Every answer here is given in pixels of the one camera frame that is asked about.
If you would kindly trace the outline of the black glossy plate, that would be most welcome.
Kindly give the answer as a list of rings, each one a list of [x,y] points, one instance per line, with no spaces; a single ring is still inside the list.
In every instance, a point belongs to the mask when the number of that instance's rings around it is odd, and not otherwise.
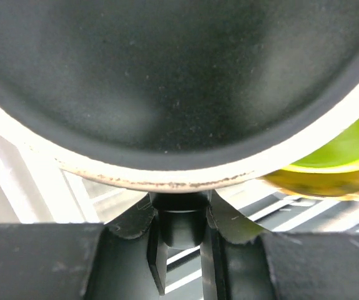
[[[0,135],[140,191],[282,168],[359,118],[359,1],[0,1]]]

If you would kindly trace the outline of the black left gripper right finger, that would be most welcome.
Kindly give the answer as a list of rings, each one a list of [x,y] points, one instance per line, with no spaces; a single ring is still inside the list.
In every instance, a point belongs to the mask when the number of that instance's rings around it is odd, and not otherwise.
[[[359,233],[279,233],[215,191],[200,247],[205,299],[359,299]]]

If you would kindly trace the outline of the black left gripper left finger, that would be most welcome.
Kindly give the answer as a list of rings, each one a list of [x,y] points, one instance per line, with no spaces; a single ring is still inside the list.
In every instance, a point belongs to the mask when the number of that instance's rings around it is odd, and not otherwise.
[[[158,299],[166,259],[148,199],[106,224],[0,224],[0,299]]]

